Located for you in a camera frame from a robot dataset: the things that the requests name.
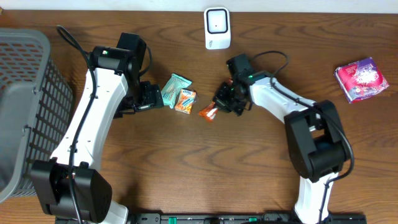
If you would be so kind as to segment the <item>orange red snack bar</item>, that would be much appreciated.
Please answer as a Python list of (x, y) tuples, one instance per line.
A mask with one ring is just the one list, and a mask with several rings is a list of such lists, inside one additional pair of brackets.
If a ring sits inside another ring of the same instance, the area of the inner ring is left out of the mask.
[(212, 101), (206, 108), (201, 110), (198, 114), (202, 117), (205, 118), (207, 121), (212, 122), (218, 112), (218, 107), (216, 106), (216, 103)]

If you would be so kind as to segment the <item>pink purple pad package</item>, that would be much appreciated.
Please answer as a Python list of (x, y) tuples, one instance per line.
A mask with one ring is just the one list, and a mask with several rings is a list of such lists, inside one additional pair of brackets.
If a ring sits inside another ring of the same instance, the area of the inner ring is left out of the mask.
[(348, 103), (371, 98), (389, 87), (372, 57), (340, 66), (333, 75)]

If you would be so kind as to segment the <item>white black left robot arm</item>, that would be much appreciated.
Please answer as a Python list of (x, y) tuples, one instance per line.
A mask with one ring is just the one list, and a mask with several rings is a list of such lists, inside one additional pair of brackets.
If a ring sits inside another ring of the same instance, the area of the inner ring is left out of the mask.
[(125, 32), (117, 46), (81, 54), (88, 71), (78, 107), (50, 159), (36, 160), (30, 176), (43, 212), (58, 223), (127, 223), (128, 208), (99, 173), (101, 156), (114, 118), (163, 107), (159, 86), (140, 80), (152, 54), (139, 35)]

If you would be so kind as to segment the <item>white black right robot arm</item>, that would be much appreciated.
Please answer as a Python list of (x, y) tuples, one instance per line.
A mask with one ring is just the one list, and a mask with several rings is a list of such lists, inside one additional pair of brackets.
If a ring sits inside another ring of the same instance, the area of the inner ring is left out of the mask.
[(353, 171), (354, 154), (335, 105), (299, 96), (281, 85), (277, 72), (257, 71), (245, 54), (230, 58), (231, 78), (213, 100), (221, 110), (242, 115), (253, 105), (264, 108), (285, 126), (290, 161), (300, 176), (298, 199), (285, 223), (349, 223), (328, 209), (334, 182)]

